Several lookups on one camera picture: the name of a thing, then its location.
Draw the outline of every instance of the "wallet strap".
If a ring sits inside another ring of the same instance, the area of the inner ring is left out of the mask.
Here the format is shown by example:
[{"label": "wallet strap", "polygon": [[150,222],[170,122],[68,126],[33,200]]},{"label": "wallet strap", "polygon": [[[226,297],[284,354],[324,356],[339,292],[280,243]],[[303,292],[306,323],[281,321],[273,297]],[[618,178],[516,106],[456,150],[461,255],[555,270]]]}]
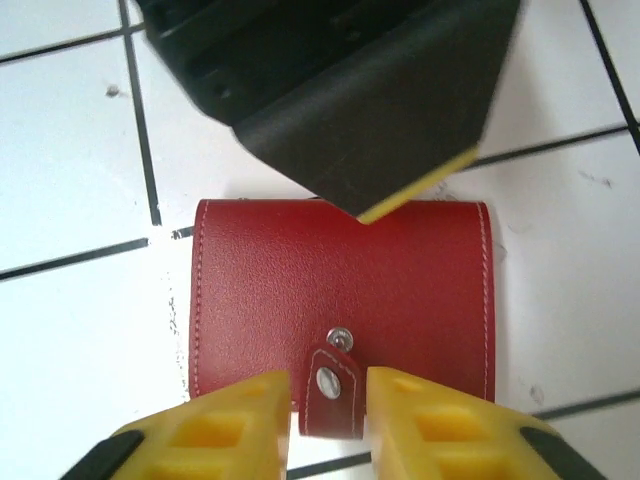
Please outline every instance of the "wallet strap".
[{"label": "wallet strap", "polygon": [[300,433],[362,438],[365,370],[342,350],[322,343],[312,346],[303,371]]}]

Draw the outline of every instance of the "wallet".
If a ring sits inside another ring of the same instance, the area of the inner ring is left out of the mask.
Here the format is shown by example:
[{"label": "wallet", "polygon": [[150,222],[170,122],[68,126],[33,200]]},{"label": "wallet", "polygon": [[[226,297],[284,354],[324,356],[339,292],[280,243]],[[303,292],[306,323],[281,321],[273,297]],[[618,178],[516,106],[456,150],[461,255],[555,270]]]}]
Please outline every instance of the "wallet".
[{"label": "wallet", "polygon": [[493,401],[491,246],[482,203],[362,225],[323,200],[203,200],[190,394],[286,370],[301,434],[331,438],[361,438],[368,366]]}]

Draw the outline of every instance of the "white stitching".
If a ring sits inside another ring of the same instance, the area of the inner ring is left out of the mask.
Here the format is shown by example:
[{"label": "white stitching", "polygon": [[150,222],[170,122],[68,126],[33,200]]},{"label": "white stitching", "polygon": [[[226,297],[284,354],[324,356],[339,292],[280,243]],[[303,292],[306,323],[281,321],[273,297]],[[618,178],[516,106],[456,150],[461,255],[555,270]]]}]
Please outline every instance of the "white stitching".
[{"label": "white stitching", "polygon": [[479,203],[478,215],[480,217],[480,239],[482,241],[482,288],[484,290],[484,399],[487,399],[488,375],[489,375],[489,254],[487,253],[487,232],[484,227],[484,214]]},{"label": "white stitching", "polygon": [[307,396],[306,396],[306,399],[305,399],[305,402],[304,402],[304,432],[305,432],[305,434],[309,435],[309,423],[308,423],[308,421],[309,421],[309,392],[310,392],[310,389],[311,389],[311,377],[313,377],[313,372],[314,372],[313,364],[315,362],[316,355],[319,354],[319,353],[324,353],[339,368],[341,368],[342,370],[346,370],[346,372],[353,379],[353,399],[352,399],[352,402],[351,402],[351,436],[353,438],[356,438],[356,389],[358,387],[358,381],[356,379],[356,376],[353,374],[353,372],[351,370],[349,370],[349,367],[345,367],[344,365],[342,365],[338,360],[336,360],[336,358],[333,355],[331,355],[330,353],[322,350],[321,348],[319,348],[318,350],[313,352],[313,355],[311,356],[311,367],[309,368],[309,378],[307,379]]},{"label": "white stitching", "polygon": [[200,221],[200,235],[198,242],[198,268],[197,268],[197,289],[196,289],[196,319],[193,325],[193,335],[195,337],[195,346],[193,352],[193,383],[196,397],[200,396],[200,384],[198,383],[198,356],[200,355],[200,312],[202,303],[202,254],[204,251],[204,221],[207,218],[207,210],[209,202],[205,201],[202,219]]}]

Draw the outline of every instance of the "tile floor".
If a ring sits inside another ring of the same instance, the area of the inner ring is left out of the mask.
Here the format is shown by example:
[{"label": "tile floor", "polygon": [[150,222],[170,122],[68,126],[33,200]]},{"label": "tile floor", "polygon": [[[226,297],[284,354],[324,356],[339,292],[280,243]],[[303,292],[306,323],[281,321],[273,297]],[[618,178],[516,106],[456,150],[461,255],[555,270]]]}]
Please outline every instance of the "tile floor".
[{"label": "tile floor", "polygon": [[[498,401],[612,479],[640,470],[640,404],[618,403],[640,398],[638,14],[529,1],[481,148],[511,161],[423,195],[491,205]],[[186,398],[200,198],[310,194],[192,107],[140,21],[124,0],[0,3],[0,478],[60,476]],[[368,449],[293,435],[290,478]],[[316,478],[373,478],[363,458]]]}]

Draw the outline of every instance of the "metal snap button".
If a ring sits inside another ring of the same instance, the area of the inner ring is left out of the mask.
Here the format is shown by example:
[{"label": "metal snap button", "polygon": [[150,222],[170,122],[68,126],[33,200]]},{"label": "metal snap button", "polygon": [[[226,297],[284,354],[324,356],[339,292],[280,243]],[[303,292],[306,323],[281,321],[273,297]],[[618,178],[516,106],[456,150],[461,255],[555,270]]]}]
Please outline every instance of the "metal snap button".
[{"label": "metal snap button", "polygon": [[327,342],[344,353],[349,353],[353,348],[353,335],[344,327],[332,328],[327,334]]},{"label": "metal snap button", "polygon": [[335,400],[340,396],[342,387],[340,379],[327,367],[321,367],[316,372],[316,382],[322,394],[329,400]]}]

